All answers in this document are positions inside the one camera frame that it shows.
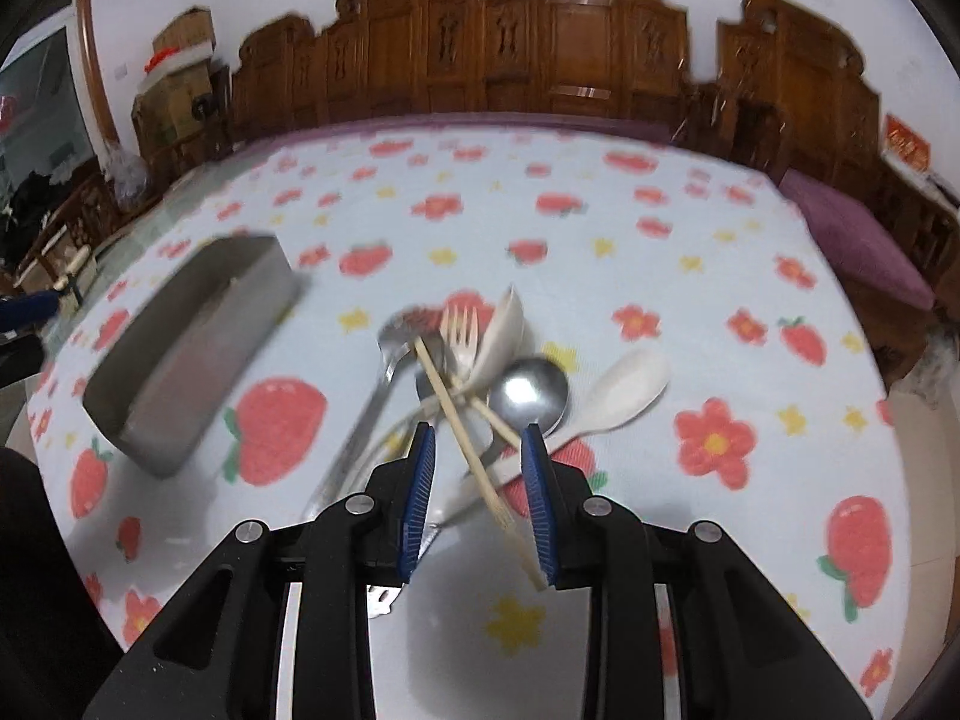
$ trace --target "plastic bag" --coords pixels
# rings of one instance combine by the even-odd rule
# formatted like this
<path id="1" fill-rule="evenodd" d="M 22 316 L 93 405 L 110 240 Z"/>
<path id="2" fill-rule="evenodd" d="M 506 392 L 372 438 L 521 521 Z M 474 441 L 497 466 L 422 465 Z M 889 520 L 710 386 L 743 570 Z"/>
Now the plastic bag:
<path id="1" fill-rule="evenodd" d="M 122 211 L 132 211 L 146 194 L 150 184 L 147 163 L 120 146 L 107 143 L 107 167 L 104 174 L 113 179 L 113 194 Z"/>

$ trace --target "purple cushion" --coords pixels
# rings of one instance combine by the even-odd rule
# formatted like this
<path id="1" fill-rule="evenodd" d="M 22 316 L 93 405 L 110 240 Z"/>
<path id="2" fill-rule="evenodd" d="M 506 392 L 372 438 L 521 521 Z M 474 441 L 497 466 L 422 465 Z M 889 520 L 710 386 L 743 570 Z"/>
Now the purple cushion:
<path id="1" fill-rule="evenodd" d="M 786 172 L 779 190 L 800 207 L 810 235 L 839 274 L 915 308 L 933 308 L 933 290 L 865 205 L 796 170 Z"/>

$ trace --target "strawberry pattern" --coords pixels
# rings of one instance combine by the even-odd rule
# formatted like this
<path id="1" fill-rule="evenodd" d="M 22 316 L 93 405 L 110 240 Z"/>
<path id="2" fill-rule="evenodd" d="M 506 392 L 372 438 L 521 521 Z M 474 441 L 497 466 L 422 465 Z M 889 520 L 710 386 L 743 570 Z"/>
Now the strawberry pattern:
<path id="1" fill-rule="evenodd" d="M 573 409 L 627 350 L 656 346 L 672 368 L 647 413 L 557 459 L 658 524 L 720 522 L 781 592 L 798 593 L 806 624 L 883 713 L 909 572 L 896 437 L 856 317 L 803 219 L 765 176 L 673 148 L 544 129 L 301 135 L 224 181 L 119 274 L 28 405 L 56 522 L 124 646 L 236 522 L 299 520 L 369 394 L 387 317 L 419 306 L 433 326 L 448 305 L 477 309 L 486 328 L 514 284 L 529 348 L 563 361 Z M 83 408 L 85 382 L 201 245 L 264 232 L 277 235 L 304 292 L 182 471 L 158 483 L 99 434 Z M 383 424 L 418 402 L 412 380 L 397 375 Z M 443 426 L 438 464 L 439 491 L 463 471 Z M 523 512 L 519 488 L 505 495 Z M 393 614 L 423 613 L 448 591 L 437 577 L 481 570 L 483 581 L 461 594 L 463 613 L 486 620 L 504 597 L 543 608 L 536 661 L 544 675 L 580 685 L 582 674 L 564 671 L 568 660 L 552 661 L 547 646 L 577 630 L 569 606 L 526 593 L 485 522 L 464 522 L 477 530 L 463 548 L 448 548 L 453 536 L 434 547 L 429 560 L 448 565 L 418 575 Z M 474 565 L 483 539 L 491 562 Z M 486 653 L 491 675 L 510 667 L 482 625 L 476 640 L 458 626 L 459 646 Z M 661 629 L 669 659 L 675 642 Z M 443 667 L 429 646 L 424 656 Z M 405 700 L 395 691 L 384 699 L 398 715 Z M 579 692 L 568 704 L 578 706 Z"/>

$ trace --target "blue object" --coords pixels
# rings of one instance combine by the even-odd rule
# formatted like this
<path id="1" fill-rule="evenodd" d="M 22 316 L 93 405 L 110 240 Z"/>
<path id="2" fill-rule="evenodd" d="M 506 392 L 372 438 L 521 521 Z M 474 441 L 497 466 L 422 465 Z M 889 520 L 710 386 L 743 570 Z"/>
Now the blue object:
<path id="1" fill-rule="evenodd" d="M 397 574 L 403 581 L 410 581 L 410 576 L 419 561 L 421 538 L 424 537 L 426 509 L 430 502 L 433 469 L 437 461 L 437 436 L 431 426 L 427 425 L 424 440 L 419 443 L 416 456 L 407 460 L 414 461 L 414 478 L 403 509 L 403 519 L 400 522 L 400 558 L 397 560 Z"/>
<path id="2" fill-rule="evenodd" d="M 530 508 L 530 524 L 534 529 L 536 541 L 536 556 L 539 559 L 541 570 L 546 574 L 549 584 L 557 581 L 557 572 L 560 568 L 560 559 L 557 554 L 557 519 L 550 506 L 550 498 L 546 491 L 543 463 L 553 463 L 541 453 L 539 447 L 544 445 L 539 436 L 530 428 L 523 431 L 520 445 L 520 470 L 523 471 L 523 486 L 527 490 L 527 505 Z"/>

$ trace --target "metal screw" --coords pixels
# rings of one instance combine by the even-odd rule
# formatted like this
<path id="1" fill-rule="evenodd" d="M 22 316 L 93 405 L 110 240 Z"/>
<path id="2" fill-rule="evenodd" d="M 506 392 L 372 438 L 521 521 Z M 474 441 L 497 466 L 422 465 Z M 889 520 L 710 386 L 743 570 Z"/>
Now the metal screw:
<path id="1" fill-rule="evenodd" d="M 263 526 L 253 519 L 248 519 L 246 522 L 241 522 L 237 525 L 237 529 L 233 531 L 233 534 L 240 543 L 251 544 L 263 536 Z"/>
<path id="2" fill-rule="evenodd" d="M 587 498 L 584 501 L 584 511 L 591 517 L 606 517 L 613 511 L 613 506 L 606 498 L 594 495 L 593 498 Z"/>
<path id="3" fill-rule="evenodd" d="M 344 505 L 351 514 L 366 514 L 373 509 L 373 498 L 370 495 L 363 495 L 363 493 L 350 495 Z"/>
<path id="4" fill-rule="evenodd" d="M 707 544 L 714 544 L 723 538 L 723 531 L 720 530 L 720 526 L 715 522 L 704 521 L 698 522 L 693 526 L 693 535 L 697 536 L 700 541 L 705 541 Z"/>

